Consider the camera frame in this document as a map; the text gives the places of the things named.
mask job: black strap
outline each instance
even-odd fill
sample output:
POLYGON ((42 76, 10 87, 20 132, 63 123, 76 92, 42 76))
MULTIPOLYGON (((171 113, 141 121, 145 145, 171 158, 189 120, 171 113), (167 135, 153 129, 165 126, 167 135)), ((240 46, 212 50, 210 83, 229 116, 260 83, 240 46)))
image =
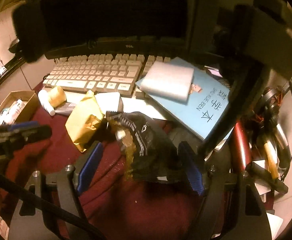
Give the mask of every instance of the black strap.
POLYGON ((41 211, 49 212, 54 216, 70 223, 78 228, 85 230, 95 236, 95 239, 106 239, 106 237, 96 227, 88 223, 87 221, 67 212, 64 209, 36 196, 32 192, 27 191, 23 187, 18 186, 14 182, 8 180, 0 174, 0 188, 6 190, 8 193, 13 194, 20 200, 32 204, 41 211))

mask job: cardboard box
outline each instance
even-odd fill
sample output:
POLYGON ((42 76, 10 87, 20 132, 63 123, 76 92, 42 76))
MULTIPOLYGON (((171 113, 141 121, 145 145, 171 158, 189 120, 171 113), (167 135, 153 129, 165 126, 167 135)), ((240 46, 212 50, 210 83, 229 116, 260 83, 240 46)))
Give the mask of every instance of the cardboard box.
POLYGON ((21 99, 25 103, 25 107, 14 123, 27 122, 40 105, 38 96, 34 91, 13 91, 9 93, 0 105, 0 113, 4 108, 10 107, 18 99, 21 99))

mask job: metal bolt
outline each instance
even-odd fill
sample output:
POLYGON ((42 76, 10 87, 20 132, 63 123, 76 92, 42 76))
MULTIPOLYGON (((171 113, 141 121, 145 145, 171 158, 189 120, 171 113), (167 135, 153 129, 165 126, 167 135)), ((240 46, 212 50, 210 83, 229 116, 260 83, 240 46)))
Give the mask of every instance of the metal bolt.
POLYGON ((214 165, 211 166, 210 171, 212 171, 212 172, 213 172, 213 171, 216 171, 216 168, 215 168, 214 165))
POLYGON ((41 174, 40 171, 34 171, 33 177, 37 178, 40 174, 41 174))
POLYGON ((72 165, 67 165, 67 166, 65 167, 65 171, 71 171, 72 168, 73 168, 72 165))

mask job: black snack bag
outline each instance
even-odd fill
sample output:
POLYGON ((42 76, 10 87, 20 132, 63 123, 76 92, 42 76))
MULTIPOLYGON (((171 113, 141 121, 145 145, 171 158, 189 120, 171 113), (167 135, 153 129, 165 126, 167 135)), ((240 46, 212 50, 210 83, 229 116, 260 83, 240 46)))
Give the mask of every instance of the black snack bag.
POLYGON ((107 112, 106 119, 126 155, 126 177, 160 183, 185 178, 177 149, 154 120, 140 112, 107 112))

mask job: spacebar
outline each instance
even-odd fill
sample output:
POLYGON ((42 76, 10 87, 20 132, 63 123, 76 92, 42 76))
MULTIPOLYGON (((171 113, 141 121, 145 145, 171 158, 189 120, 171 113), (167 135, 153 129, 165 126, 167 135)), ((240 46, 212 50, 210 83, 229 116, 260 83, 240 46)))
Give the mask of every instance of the spacebar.
POLYGON ((82 80, 59 80, 56 86, 70 87, 70 88, 84 88, 87 81, 82 80))
POLYGON ((134 81, 133 78, 119 78, 119 77, 112 77, 111 82, 121 82, 121 83, 132 83, 134 81))

